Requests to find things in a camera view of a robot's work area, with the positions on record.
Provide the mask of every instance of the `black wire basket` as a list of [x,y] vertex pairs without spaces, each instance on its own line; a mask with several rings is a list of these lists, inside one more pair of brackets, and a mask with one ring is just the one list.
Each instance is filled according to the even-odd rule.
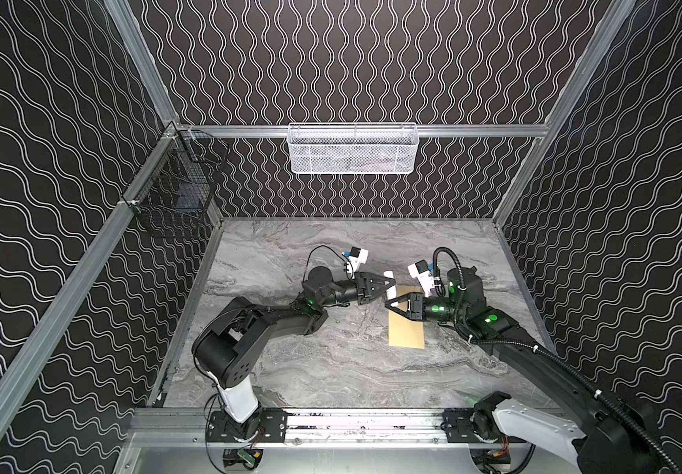
[[203,238],[212,226],[207,211],[229,147],[215,139],[207,144],[207,153],[194,153],[190,141],[173,142],[141,191],[144,198],[132,206],[152,237]]

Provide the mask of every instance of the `gray marble tabletop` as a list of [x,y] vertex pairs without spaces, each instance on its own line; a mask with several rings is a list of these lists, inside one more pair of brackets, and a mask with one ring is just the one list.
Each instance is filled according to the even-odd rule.
[[[194,317],[165,406],[203,406],[211,382],[194,368],[191,345],[204,326],[236,296],[253,303],[288,303],[301,289],[308,252],[326,244],[338,252],[370,252],[361,270],[391,270],[400,284],[416,286],[407,265],[431,260],[437,246],[455,251],[462,266],[475,265],[488,304],[511,314],[539,339],[515,277],[490,222],[476,221],[228,221],[207,288]],[[310,261],[342,278],[330,251]],[[451,260],[441,255],[442,273]],[[383,301],[329,308],[327,322],[309,336],[272,339],[251,380],[267,406],[459,407],[500,390],[536,407],[554,406],[522,375],[452,330],[425,323],[425,349],[388,346]]]

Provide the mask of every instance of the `aluminum frame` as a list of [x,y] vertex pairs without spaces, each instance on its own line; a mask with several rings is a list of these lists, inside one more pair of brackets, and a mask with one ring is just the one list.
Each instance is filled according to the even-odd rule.
[[494,230],[496,231],[496,237],[498,238],[498,243],[502,246],[502,250],[504,250],[504,255],[507,257],[507,261],[509,262],[509,267],[512,269],[512,274],[515,276],[515,280],[517,281],[517,286],[520,287],[520,293],[523,294],[523,299],[525,299],[525,304],[527,305],[528,309],[530,310],[530,315],[533,317],[533,320],[535,322],[535,328],[538,329],[538,332],[541,336],[541,344],[549,350],[550,352],[554,353],[554,355],[559,355],[557,354],[557,349],[554,346],[554,342],[552,341],[552,336],[549,335],[549,330],[546,329],[546,326],[543,324],[543,317],[541,317],[541,313],[539,312],[538,308],[535,306],[535,298],[533,297],[533,294],[530,292],[530,289],[528,288],[527,283],[525,282],[525,277],[523,276],[523,272],[520,271],[520,267],[517,266],[517,261],[515,260],[515,255],[512,254],[512,249],[509,247],[509,242],[507,242],[507,238],[504,237],[504,231],[501,230],[500,227],[495,226]]
[[147,406],[151,406],[156,401],[162,390],[162,384],[167,376],[169,367],[178,362],[180,351],[183,348],[185,337],[191,330],[191,323],[196,315],[196,308],[198,308],[201,295],[203,294],[204,286],[207,284],[207,277],[209,277],[209,270],[214,262],[214,257],[217,254],[217,249],[220,247],[222,241],[222,234],[225,231],[225,226],[215,227],[210,237],[207,249],[201,257],[201,264],[199,270],[196,272],[194,283],[191,286],[191,291],[188,293],[188,298],[185,300],[185,306],[178,319],[178,324],[175,328],[175,335],[167,346],[167,354],[164,356],[164,361],[156,375],[154,388],[151,390]]
[[[178,141],[175,143],[175,145],[186,151],[190,151],[188,150],[188,147],[185,146],[184,138],[180,137],[179,134]],[[187,173],[193,174],[194,176],[204,176],[201,166],[199,166],[198,163],[194,163],[188,159],[187,153],[183,153],[180,156],[180,159],[182,160],[183,167],[185,167]],[[222,216],[220,208],[218,208],[217,204],[214,203],[214,199],[210,200],[209,206],[207,207],[207,217],[209,217],[209,220],[212,222],[215,229],[222,228],[222,223],[225,221],[225,218]]]
[[494,222],[499,227],[503,227],[507,222],[509,214],[525,191],[525,186],[530,182],[536,168],[541,164],[552,142],[557,138],[559,130],[569,118],[583,91],[591,81],[593,73],[599,67],[604,55],[609,51],[612,41],[614,41],[635,4],[636,0],[612,0],[601,21],[596,25],[586,50],[578,59],[573,73],[564,85],[554,108],[546,118],[546,124],[549,127],[548,133],[543,138],[534,140],[525,160],[520,164],[515,179],[512,180],[509,189],[504,194],[504,199],[496,209]]
[[[170,125],[123,194],[127,201],[143,198],[141,189],[174,139],[175,129]],[[6,369],[0,380],[0,441],[134,217],[125,200],[117,203]]]
[[[500,443],[449,443],[441,430],[442,409],[286,408],[286,441],[259,443],[269,449],[494,449]],[[203,448],[206,420],[201,408],[146,408],[135,412],[126,450]],[[524,443],[512,443],[521,446]],[[210,448],[242,448],[243,443],[206,443]]]
[[179,122],[178,113],[173,107],[173,102],[169,99],[167,88],[156,68],[154,57],[149,51],[146,40],[141,34],[141,28],[130,8],[127,0],[104,0],[109,15],[114,20],[119,35],[133,60],[138,75],[141,77],[144,87],[149,93],[151,101],[154,103],[156,114],[164,122]]
[[[288,125],[182,125],[180,130],[200,130],[215,138],[287,138]],[[545,137],[545,124],[417,125],[420,138]]]
[[[413,220],[409,217],[251,217],[236,215],[233,217],[225,217],[225,221],[368,221],[368,222],[409,222]],[[420,221],[456,221],[456,222],[491,222],[491,218],[484,217],[438,217],[438,218],[420,218]]]

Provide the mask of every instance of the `black mounting plate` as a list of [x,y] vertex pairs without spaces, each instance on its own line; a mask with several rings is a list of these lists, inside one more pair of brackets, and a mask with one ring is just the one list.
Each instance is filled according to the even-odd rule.
[[[286,421],[288,413],[279,408],[263,408],[259,416],[259,426],[263,433],[258,443],[282,443],[286,440]],[[207,423],[207,443],[243,443],[229,429],[230,416],[222,410],[212,412]]]
[[[473,431],[473,422],[470,417],[475,412],[472,408],[454,408],[450,410],[443,410],[443,422],[441,429],[446,433],[446,441],[450,443],[473,443],[485,444],[486,441],[478,438]],[[524,443],[525,440],[509,437],[510,443]]]

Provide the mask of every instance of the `brown paper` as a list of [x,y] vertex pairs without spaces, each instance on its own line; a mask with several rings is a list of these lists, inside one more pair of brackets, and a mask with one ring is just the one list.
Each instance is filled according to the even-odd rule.
[[[401,296],[412,291],[421,291],[420,287],[407,287],[396,285],[396,296]],[[398,304],[398,308],[406,311],[407,302]],[[425,349],[425,333],[422,321],[410,321],[405,317],[389,311],[389,346],[412,347]]]

